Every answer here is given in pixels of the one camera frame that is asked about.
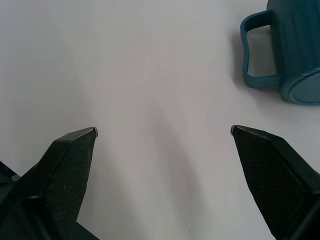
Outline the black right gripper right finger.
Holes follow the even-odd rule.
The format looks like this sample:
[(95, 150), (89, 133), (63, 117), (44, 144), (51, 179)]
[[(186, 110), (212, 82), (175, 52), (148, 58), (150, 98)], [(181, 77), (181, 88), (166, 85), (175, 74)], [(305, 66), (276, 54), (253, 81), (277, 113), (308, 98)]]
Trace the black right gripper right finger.
[(247, 186), (277, 240), (320, 238), (320, 175), (283, 138), (233, 125)]

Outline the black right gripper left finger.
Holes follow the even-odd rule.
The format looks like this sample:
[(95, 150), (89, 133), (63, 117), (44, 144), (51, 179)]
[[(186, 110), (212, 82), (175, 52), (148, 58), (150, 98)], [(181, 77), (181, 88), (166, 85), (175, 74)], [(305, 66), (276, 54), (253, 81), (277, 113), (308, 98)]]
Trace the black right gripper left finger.
[(93, 240), (78, 223), (98, 131), (68, 133), (19, 176), (0, 166), (0, 237), (3, 240)]

